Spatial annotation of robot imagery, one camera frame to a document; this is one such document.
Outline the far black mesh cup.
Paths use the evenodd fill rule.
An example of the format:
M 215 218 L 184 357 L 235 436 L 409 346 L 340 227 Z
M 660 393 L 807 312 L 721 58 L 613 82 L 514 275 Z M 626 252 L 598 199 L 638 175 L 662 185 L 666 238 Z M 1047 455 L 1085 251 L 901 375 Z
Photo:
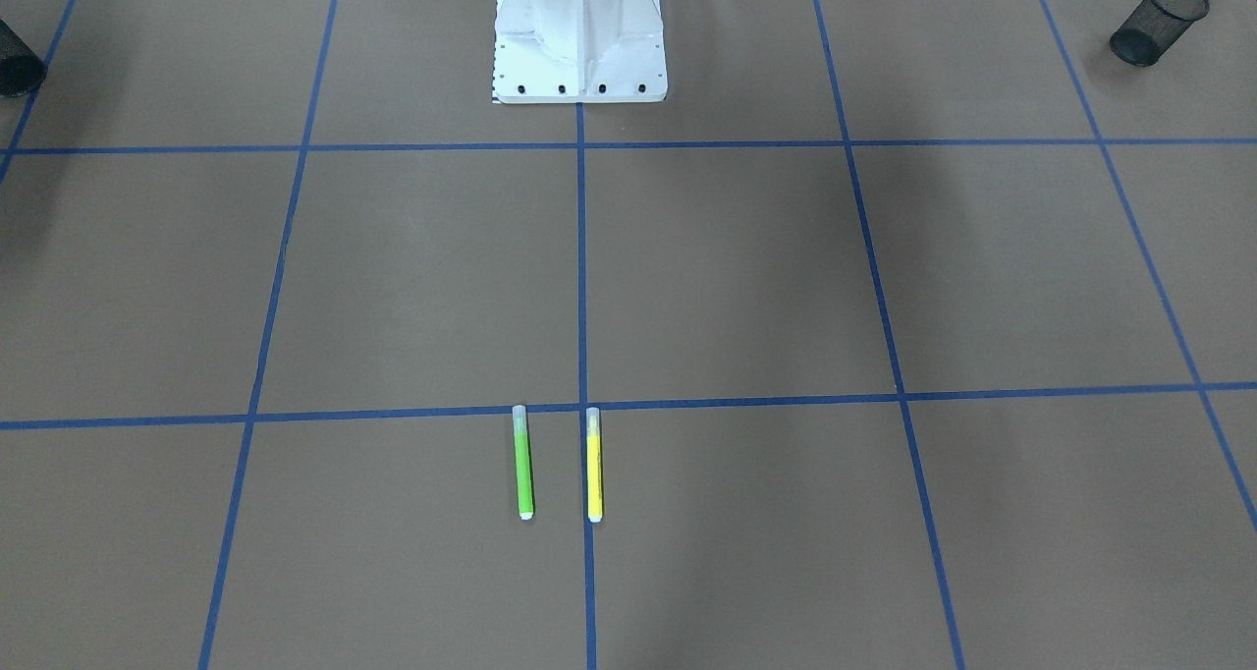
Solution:
M 30 96 L 36 92 L 48 75 L 48 67 L 43 57 L 13 30 L 8 23 L 1 20 L 1 87 L 4 98 Z

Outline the yellow marker pen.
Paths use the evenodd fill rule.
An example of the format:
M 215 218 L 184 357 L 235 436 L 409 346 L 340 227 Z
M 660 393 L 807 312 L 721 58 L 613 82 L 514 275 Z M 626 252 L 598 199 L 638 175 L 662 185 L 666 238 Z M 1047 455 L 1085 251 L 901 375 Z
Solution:
M 592 524 L 601 523 L 605 517 L 602 461 L 601 411 L 588 407 L 585 409 L 585 514 Z

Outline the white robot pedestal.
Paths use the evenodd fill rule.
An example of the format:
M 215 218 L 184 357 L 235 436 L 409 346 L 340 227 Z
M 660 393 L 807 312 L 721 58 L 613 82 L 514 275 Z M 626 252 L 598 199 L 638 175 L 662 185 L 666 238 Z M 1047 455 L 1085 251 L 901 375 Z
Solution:
M 495 0 L 491 101 L 656 103 L 669 96 L 662 0 Z

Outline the black mesh cup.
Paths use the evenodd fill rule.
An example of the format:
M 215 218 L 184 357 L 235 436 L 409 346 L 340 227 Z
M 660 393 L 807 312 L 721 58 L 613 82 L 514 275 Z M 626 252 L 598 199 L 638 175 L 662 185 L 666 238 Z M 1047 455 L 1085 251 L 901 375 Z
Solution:
M 1110 52 L 1128 65 L 1153 67 L 1209 11 L 1210 0 L 1140 0 L 1110 35 Z
M 4 98 L 30 96 L 36 92 L 48 75 L 48 67 L 43 57 L 13 30 L 8 23 L 1 20 L 1 87 Z

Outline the near black mesh cup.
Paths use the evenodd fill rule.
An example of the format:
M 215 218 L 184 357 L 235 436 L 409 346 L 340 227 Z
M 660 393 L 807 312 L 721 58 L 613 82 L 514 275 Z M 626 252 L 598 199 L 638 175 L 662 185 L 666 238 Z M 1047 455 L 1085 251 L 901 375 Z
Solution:
M 1153 67 L 1209 11 L 1210 0 L 1140 0 L 1110 35 L 1110 52 L 1128 65 Z

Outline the green marker pen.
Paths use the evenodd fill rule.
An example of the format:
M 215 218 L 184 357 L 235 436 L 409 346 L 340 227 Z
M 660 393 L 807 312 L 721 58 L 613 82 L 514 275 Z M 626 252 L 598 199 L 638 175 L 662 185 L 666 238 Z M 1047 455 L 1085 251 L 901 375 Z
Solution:
M 530 480 L 530 437 L 525 405 L 512 406 L 512 441 L 515 455 L 517 509 L 520 520 L 535 515 L 533 480 Z

